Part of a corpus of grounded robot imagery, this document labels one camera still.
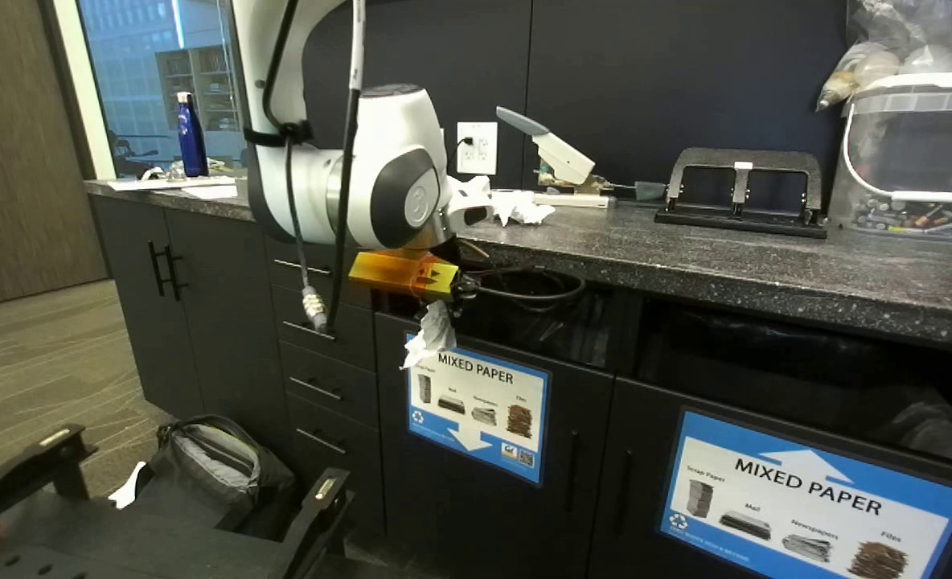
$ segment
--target cabinet handle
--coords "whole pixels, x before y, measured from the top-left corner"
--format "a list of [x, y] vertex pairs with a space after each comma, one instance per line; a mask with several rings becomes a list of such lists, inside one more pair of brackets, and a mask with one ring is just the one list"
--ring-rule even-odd
[[633, 477], [633, 454], [623, 451], [623, 463], [616, 470], [616, 496], [614, 496], [614, 525], [612, 525], [614, 534], [628, 526], [630, 477]]
[[655, 509], [665, 511], [665, 500], [670, 500], [670, 463], [655, 460]]
[[149, 241], [149, 256], [152, 256], [154, 288], [156, 288], [156, 297], [164, 297], [164, 280], [159, 280], [159, 268], [156, 268], [159, 250], [154, 247], [154, 241]]
[[399, 417], [399, 436], [408, 433], [408, 414], [412, 414], [412, 399], [408, 399], [408, 382], [399, 382], [399, 407], [392, 412]]
[[325, 440], [325, 436], [318, 436], [316, 431], [306, 431], [306, 427], [293, 427], [293, 431], [301, 433], [306, 440], [311, 440], [311, 445], [318, 445], [318, 446], [337, 454], [337, 458], [347, 458], [347, 446], [341, 446], [341, 445], [334, 445], [334, 440]]
[[329, 331], [306, 329], [306, 325], [298, 325], [298, 323], [289, 323], [289, 320], [284, 320], [284, 329], [289, 329], [289, 331], [297, 331], [297, 333], [311, 333], [311, 338], [320, 338], [320, 340], [337, 340], [337, 338], [334, 338], [334, 333], [329, 333]]
[[280, 256], [272, 256], [272, 265], [284, 268], [284, 269], [301, 269], [301, 265], [297, 265], [297, 259], [280, 259]]
[[318, 385], [316, 381], [289, 377], [289, 382], [297, 382], [297, 385], [301, 385], [301, 389], [310, 389], [310, 394], [318, 394], [318, 397], [325, 397], [325, 399], [331, 399], [331, 401], [343, 401], [343, 397], [341, 397], [337, 389], [325, 389], [325, 385]]
[[168, 280], [173, 284], [173, 299], [184, 303], [184, 287], [189, 284], [179, 284], [179, 269], [178, 269], [178, 259], [184, 259], [184, 253], [178, 253], [173, 247], [164, 247], [164, 265], [168, 265]]
[[571, 511], [571, 501], [574, 501], [574, 463], [579, 463], [579, 431], [570, 431], [570, 463], [565, 463], [565, 491], [563, 491], [565, 511]]

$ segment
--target black cable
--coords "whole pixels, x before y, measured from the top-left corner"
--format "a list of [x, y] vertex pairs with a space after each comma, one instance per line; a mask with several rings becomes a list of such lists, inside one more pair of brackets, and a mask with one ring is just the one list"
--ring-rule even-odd
[[552, 284], [563, 284], [565, 280], [563, 272], [520, 269], [520, 268], [509, 268], [509, 269], [468, 269], [465, 276], [476, 280], [476, 287], [468, 287], [471, 292], [509, 299], [509, 303], [516, 303], [516, 307], [531, 307], [531, 303], [559, 307], [559, 303], [574, 299], [585, 288], [585, 280], [583, 276], [570, 276], [571, 287], [570, 288], [559, 288], [559, 292], [516, 292], [516, 288], [490, 287], [481, 280], [481, 276], [503, 276], [503, 280], [509, 280], [509, 272], [544, 276], [544, 280], [552, 280]]
[[306, 259], [306, 241], [301, 241], [301, 218], [297, 214], [297, 192], [293, 192], [293, 137], [285, 135], [285, 159], [284, 159], [284, 180], [285, 180], [285, 206], [289, 206], [289, 222], [293, 222], [293, 247], [297, 247], [297, 265], [301, 268], [301, 297], [311, 287], [310, 284], [310, 259]]
[[347, 93], [347, 115], [343, 115], [343, 165], [341, 165], [341, 198], [337, 198], [337, 244], [334, 244], [334, 297], [329, 307], [329, 320], [334, 323], [337, 310], [341, 310], [341, 288], [343, 288], [343, 250], [347, 250], [347, 208], [349, 208], [349, 166], [354, 166], [354, 135], [356, 135], [356, 103], [360, 103], [360, 91]]
[[284, 18], [280, 18], [280, 34], [275, 34], [275, 51], [269, 59], [269, 71], [262, 76], [262, 93], [260, 93], [260, 103], [262, 103], [262, 115], [272, 123], [272, 130], [284, 133], [285, 123], [275, 119], [272, 112], [272, 87], [275, 87], [275, 73], [280, 73], [280, 63], [284, 63], [284, 48], [285, 48], [285, 34], [289, 34], [289, 27], [293, 27], [293, 13], [297, 13], [297, 3], [298, 0], [289, 0], [285, 10], [284, 10]]
[[579, 303], [544, 303], [544, 307], [533, 307], [533, 303], [520, 303], [520, 299], [510, 299], [513, 310], [527, 311], [527, 315], [559, 315], [559, 311], [571, 311]]

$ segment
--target black chair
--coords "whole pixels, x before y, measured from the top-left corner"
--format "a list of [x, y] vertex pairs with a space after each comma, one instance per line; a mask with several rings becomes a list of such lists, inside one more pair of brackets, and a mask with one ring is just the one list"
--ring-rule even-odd
[[66, 425], [0, 467], [0, 575], [316, 579], [343, 570], [347, 470], [325, 470], [284, 541], [262, 541], [89, 500], [81, 470], [89, 454], [83, 427]]

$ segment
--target label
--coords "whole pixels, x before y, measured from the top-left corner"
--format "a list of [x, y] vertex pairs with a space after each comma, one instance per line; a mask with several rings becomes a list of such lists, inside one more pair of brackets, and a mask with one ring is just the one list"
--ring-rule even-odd
[[952, 487], [685, 412], [661, 532], [763, 575], [931, 575]]
[[408, 431], [541, 487], [549, 374], [465, 346], [408, 366]]

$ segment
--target gray countertop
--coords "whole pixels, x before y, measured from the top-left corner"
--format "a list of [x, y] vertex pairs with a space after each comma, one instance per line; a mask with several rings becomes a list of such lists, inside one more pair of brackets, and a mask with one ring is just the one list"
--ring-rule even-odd
[[[85, 191], [252, 222], [245, 198]], [[497, 265], [952, 352], [952, 241], [852, 233], [806, 241], [658, 226], [647, 206], [559, 208], [536, 228], [480, 222], [460, 237]]]

